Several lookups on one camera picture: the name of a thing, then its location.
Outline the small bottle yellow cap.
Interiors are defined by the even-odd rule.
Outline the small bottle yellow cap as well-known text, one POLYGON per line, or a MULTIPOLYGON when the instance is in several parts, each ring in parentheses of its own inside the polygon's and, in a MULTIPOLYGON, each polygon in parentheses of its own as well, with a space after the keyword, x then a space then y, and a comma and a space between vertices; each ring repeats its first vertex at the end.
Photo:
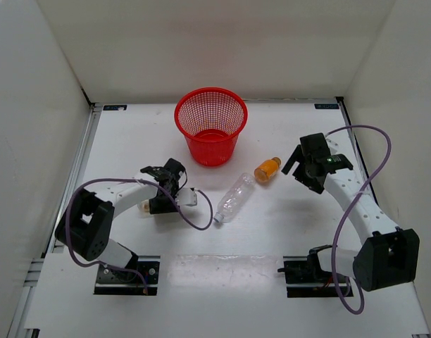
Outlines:
POLYGON ((139 212, 142 215, 149 215, 150 214, 150 208, 149 208, 149 200, 144 200, 137 204, 137 207, 139 209, 139 212))

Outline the orange juice bottle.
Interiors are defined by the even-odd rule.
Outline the orange juice bottle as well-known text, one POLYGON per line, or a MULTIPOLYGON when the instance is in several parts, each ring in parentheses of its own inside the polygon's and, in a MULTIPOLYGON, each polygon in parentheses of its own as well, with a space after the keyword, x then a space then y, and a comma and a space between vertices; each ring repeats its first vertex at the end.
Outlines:
POLYGON ((268 159, 254 170, 254 177, 259 183, 268 182, 279 170, 281 160, 278 157, 268 159))

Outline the clear plastic bottle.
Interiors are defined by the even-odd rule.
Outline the clear plastic bottle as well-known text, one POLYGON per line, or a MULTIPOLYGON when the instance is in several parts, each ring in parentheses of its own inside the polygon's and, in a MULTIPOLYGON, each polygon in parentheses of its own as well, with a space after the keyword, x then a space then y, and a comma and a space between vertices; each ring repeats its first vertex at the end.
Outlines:
POLYGON ((248 173, 242 173, 219 201, 213 220, 216 223, 230 222, 253 194, 255 186, 255 178, 248 173))

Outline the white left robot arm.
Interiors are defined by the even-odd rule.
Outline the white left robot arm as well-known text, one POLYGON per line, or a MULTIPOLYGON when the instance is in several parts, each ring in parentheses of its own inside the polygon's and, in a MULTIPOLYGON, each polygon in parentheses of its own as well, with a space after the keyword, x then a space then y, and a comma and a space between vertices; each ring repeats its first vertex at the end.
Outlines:
POLYGON ((163 166, 147 166, 138 180, 155 184, 117 182, 104 191, 81 189, 70 202, 55 231, 55 238, 86 261, 101 261, 122 282, 139 280, 139 256, 110 239, 114 218, 139 206, 150 215, 177 212, 180 178, 185 167, 173 158, 163 166))

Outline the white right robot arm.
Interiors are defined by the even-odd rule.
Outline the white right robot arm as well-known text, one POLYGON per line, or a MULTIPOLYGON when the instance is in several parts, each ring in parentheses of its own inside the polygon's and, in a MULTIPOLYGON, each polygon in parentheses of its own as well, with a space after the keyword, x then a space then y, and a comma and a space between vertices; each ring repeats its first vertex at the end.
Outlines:
POLYGON ((331 259, 331 245, 312 248, 306 264, 312 280, 321 282, 335 270, 367 292, 414 281, 419 236, 399 227, 362 190, 351 162, 345 155, 331 152, 324 134, 301 137, 282 173, 291 173, 317 194, 330 194, 348 214, 361 242, 359 251, 337 249, 335 260, 331 259))

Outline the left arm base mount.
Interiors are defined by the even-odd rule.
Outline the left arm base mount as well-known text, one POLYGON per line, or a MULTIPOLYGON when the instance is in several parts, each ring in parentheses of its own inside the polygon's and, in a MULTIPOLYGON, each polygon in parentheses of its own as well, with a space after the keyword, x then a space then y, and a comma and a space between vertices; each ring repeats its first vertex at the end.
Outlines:
POLYGON ((137 271, 146 282, 135 273, 123 273, 109 268, 99 267, 95 285, 95 295, 107 296, 156 296, 158 293, 160 256, 140 256, 137 271))

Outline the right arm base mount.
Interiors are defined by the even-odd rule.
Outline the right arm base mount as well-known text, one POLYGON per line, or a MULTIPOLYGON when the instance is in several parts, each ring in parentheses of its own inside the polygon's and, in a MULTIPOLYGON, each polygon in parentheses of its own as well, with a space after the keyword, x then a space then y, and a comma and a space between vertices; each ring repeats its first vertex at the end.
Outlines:
MULTIPOLYGON (((330 298, 336 297, 331 268, 330 244, 309 250, 307 256, 284 258, 283 266, 277 271, 282 273, 287 284, 289 298, 330 298)), ((352 297, 353 291, 349 278, 353 274, 353 262, 357 252, 340 249, 337 251, 339 288, 345 297, 352 297)))

